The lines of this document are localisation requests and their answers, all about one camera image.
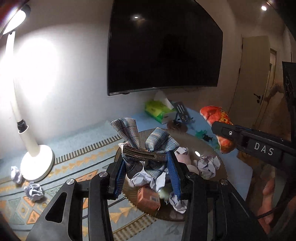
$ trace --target gray patterned tie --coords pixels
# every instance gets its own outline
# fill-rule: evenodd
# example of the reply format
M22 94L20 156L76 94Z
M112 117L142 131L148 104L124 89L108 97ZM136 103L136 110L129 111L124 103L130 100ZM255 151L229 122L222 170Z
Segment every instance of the gray patterned tie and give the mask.
M124 138L125 141L128 141L133 148L140 149L139 132L136 120L122 118L111 122L111 126ZM160 128L156 128L145 141L145 148L149 152L166 153L169 150L175 151L178 147L179 143ZM126 173L128 178L131 179L143 169L143 165L139 160L135 160L124 154L122 157L126 163ZM156 179L163 173L166 167L166 162L148 161L145 162L144 170Z

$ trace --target orange plush toy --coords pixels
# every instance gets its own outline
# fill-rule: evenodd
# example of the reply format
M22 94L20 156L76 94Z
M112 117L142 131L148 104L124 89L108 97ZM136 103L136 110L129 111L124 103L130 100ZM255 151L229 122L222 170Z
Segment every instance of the orange plush toy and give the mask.
M206 106L200 110L200 114L203 116L203 118L205 118L205 120L208 122L208 124L210 126L212 126L212 124L215 121L219 121L219 122L233 125L232 122L230 121L230 118L222 110L221 107ZM217 135L216 135L216 137L217 137L218 143L220 145L220 152L221 153L226 154L228 152L231 152L235 148L235 144L232 141L230 141L224 137L217 136Z

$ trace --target flat screen tv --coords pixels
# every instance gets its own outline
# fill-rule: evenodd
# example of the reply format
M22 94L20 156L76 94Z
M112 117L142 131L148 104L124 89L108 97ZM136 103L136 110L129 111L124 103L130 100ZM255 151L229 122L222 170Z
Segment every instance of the flat screen tv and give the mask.
M194 0L114 0L108 95L217 86L223 32Z

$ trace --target round tray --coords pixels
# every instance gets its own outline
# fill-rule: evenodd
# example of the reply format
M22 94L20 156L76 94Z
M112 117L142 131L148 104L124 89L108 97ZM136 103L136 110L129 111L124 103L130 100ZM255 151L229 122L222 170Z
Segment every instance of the round tray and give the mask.
M179 144L181 147L187 147L189 149L190 159L199 160L199 157L195 155L195 151L198 151L201 155L212 155L217 156L221 162L220 168L216 171L216 176L211 178L211 181L219 181L220 179L227 179L226 169L218 154L208 145L205 141L202 141L195 136L189 135L184 132L176 130L163 129L168 132ZM140 148L145 149L145 141L148 136L154 131L154 129L145 130L139 132ZM114 161L117 161L121 154L121 149L117 150ZM185 214L181 214L174 210L170 204L166 204L164 200L160 200L160 208L157 211L152 211L146 207L141 207L137 205L137 194L140 187L130 187L127 180L125 180L122 188L123 194L126 198L139 210L144 213L147 213L155 218L159 218L167 221L184 221Z

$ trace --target floor lamp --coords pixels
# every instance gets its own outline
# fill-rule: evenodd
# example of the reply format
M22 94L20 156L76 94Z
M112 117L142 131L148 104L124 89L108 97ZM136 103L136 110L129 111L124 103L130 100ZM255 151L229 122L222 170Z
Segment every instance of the floor lamp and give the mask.
M25 20L25 18L29 16L30 11L31 9L28 5L22 7L22 9L12 17L3 32L3 35L8 34L5 50L5 61L7 64L7 74L5 78L9 84L10 104L17 121L17 128L19 130L18 132L28 151L22 159L20 170L26 180L38 182L45 178L50 172L53 166L54 155L49 146L37 144L35 138L30 133L29 126L23 120L15 96L13 76L13 47L15 40L15 28L18 27Z

